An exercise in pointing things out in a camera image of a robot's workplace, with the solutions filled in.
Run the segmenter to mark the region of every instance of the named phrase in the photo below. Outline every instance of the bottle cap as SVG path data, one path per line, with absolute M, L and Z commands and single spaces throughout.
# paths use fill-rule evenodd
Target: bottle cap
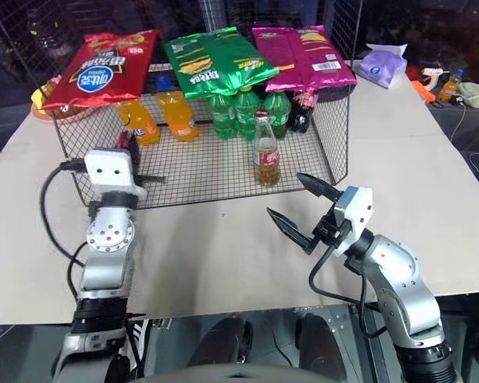
M 259 122 L 270 122 L 270 113 L 266 109 L 259 109 L 255 112 L 254 118 Z
M 167 92 L 172 89 L 172 81 L 170 77 L 163 75 L 156 78 L 156 90 L 158 92 Z

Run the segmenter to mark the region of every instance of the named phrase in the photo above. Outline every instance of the tabletop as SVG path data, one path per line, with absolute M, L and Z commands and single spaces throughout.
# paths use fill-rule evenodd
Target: tabletop
M 62 160 L 53 127 L 31 115 L 0 154 L 0 324 L 72 319 L 68 261 L 49 242 L 38 211 L 41 185 Z M 374 189 L 368 227 L 413 250 L 434 294 L 479 291 L 479 184 L 409 81 L 386 90 L 358 80 L 348 161 L 338 188 Z M 129 310 L 167 318 L 332 302 L 307 285 L 325 247 L 305 255 L 266 207 L 310 233 L 330 202 L 294 191 L 137 212 Z M 52 183 L 47 210 L 57 238 L 76 249 L 89 222 L 69 175 Z M 319 284 L 357 298 L 359 277 L 343 261 L 330 260 Z M 368 298 L 375 299 L 372 290 Z

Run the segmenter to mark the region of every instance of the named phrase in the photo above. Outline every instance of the wire mesh basket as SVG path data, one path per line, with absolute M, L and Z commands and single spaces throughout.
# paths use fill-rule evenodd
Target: wire mesh basket
M 34 84 L 41 87 L 63 71 L 72 55 L 56 56 L 56 52 L 39 46 L 29 33 L 32 9 L 42 10 L 38 12 L 43 17 L 39 22 L 57 23 L 58 40 L 71 53 L 76 53 L 84 34 L 103 31 L 131 34 L 157 28 L 169 40 L 183 34 L 237 26 L 253 41 L 253 26 L 324 24 L 335 48 L 345 60 L 352 60 L 362 0 L 2 0 L 2 31 Z M 159 73 L 170 73 L 173 80 L 175 77 L 160 43 L 152 61 L 141 102 L 164 126 L 164 115 L 152 85 Z M 311 128 L 304 134 L 288 132 L 279 141 L 281 178 L 271 188 L 262 187 L 255 180 L 251 143 L 240 137 L 221 140 L 213 130 L 206 101 L 189 101 L 200 135 L 194 142 L 186 143 L 162 128 L 159 144 L 141 148 L 139 173 L 164 176 L 166 183 L 144 183 L 148 196 L 139 208 L 300 190 L 296 172 L 338 183 L 347 174 L 349 92 L 350 89 L 325 89 L 314 110 Z M 89 109 L 72 119 L 61 120 L 53 115 L 53 124 L 64 155 L 69 158 L 82 158 L 93 148 L 113 148 L 124 130 L 113 106 Z M 74 181 L 83 203 L 97 199 L 86 174 L 75 175 Z

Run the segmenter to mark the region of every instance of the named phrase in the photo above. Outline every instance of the red chip bag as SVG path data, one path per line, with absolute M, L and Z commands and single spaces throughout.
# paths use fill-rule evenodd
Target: red chip bag
M 85 36 L 85 44 L 42 108 L 105 106 L 140 97 L 159 34 L 146 30 L 127 36 Z

